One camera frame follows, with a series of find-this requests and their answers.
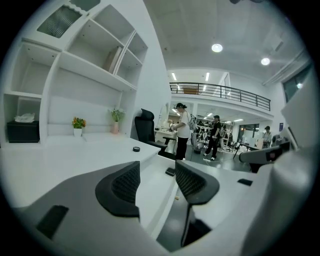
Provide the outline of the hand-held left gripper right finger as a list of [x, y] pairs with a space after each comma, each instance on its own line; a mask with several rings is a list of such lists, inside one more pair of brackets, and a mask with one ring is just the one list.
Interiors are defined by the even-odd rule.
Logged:
[[258, 223], [270, 189], [273, 164], [258, 173], [213, 168], [190, 161], [175, 163], [176, 182], [188, 203], [186, 225], [208, 232], [175, 251], [176, 256], [257, 256], [271, 242]]

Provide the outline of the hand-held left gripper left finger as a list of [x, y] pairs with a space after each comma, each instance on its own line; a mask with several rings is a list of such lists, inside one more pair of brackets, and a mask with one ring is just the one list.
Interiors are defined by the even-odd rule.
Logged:
[[62, 181], [21, 214], [27, 230], [55, 256], [164, 256], [142, 227], [136, 204], [140, 162]]

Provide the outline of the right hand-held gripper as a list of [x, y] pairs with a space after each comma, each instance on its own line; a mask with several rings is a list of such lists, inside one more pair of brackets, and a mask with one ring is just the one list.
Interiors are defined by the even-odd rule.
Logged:
[[291, 143], [286, 141], [270, 148], [242, 152], [239, 155], [239, 161], [249, 164], [251, 172], [257, 173], [260, 167], [275, 162], [283, 153], [288, 152], [290, 148]]

